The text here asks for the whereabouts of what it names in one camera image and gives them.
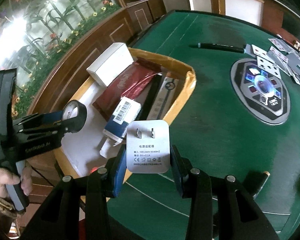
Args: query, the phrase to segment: hand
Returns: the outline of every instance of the hand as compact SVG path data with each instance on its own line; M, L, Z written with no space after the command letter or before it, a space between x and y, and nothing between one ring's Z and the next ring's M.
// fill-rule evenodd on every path
M26 162L26 166L21 174L21 188L25 195L29 195L32 191L32 179L31 179L31 166ZM7 169L0 168L0 197L9 197L5 184L15 185L20 182L20 178L8 171Z

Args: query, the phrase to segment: barcode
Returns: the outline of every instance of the barcode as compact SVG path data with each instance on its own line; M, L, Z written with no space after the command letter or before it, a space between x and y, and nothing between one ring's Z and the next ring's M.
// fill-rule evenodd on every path
M119 113L118 113L117 116L115 117L115 120L121 122L122 119L126 116L125 114L126 114L127 110L130 108L130 105L131 105L131 104L130 104L129 102L125 102L125 103L123 104L123 106L121 107Z

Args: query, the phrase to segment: barcode label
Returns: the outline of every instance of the barcode label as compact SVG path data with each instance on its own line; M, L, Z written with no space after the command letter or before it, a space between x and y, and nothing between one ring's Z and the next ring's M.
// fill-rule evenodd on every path
M131 103L125 102L123 104L123 106L121 107L120 111L118 112L117 116L113 120L118 124L122 124L123 119L125 118L130 106L131 106Z

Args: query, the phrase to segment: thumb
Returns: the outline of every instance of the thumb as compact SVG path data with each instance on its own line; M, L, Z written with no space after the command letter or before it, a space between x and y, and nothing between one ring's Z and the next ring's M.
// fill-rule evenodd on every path
M15 185L20 182L20 178L10 171L0 168L0 184Z

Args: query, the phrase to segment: pile of playing cards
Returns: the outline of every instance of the pile of playing cards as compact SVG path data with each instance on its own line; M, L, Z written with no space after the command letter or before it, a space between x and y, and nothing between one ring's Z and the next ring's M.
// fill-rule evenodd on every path
M288 76L292 76L294 81L300 85L300 52L290 47L283 40L272 38L269 41L275 47L271 46L268 52L255 45L247 44L245 53L257 59L259 68L280 79L281 70Z

